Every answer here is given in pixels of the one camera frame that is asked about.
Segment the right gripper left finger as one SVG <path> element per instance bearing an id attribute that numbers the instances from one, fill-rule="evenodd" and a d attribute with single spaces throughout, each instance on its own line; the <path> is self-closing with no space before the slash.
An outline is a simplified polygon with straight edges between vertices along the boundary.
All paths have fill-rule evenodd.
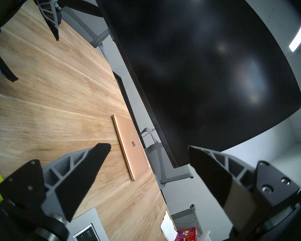
<path id="1" fill-rule="evenodd" d="M 63 155 L 42 167 L 33 159 L 0 183 L 0 224 L 64 226 L 71 221 L 111 151 L 109 143 Z"/>

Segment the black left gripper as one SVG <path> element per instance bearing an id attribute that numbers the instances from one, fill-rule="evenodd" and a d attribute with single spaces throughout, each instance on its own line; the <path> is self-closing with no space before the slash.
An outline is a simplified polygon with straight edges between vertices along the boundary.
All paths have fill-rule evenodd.
<path id="1" fill-rule="evenodd" d="M 27 0 L 0 0 L 0 28 L 4 26 L 21 8 Z M 50 28 L 56 41 L 59 41 L 58 26 L 61 23 L 61 14 L 57 13 L 55 1 L 53 0 L 34 0 L 42 14 L 45 22 Z M 18 78 L 8 68 L 0 57 L 0 77 L 15 82 Z"/>

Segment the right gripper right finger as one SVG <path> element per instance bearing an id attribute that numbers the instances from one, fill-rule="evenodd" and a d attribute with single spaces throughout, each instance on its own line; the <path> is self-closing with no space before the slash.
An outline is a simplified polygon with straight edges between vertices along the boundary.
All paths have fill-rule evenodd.
<path id="1" fill-rule="evenodd" d="M 255 168 L 237 157 L 189 146 L 190 165 L 232 223 L 230 239 L 261 239 L 295 210 L 300 187 L 271 163 Z"/>

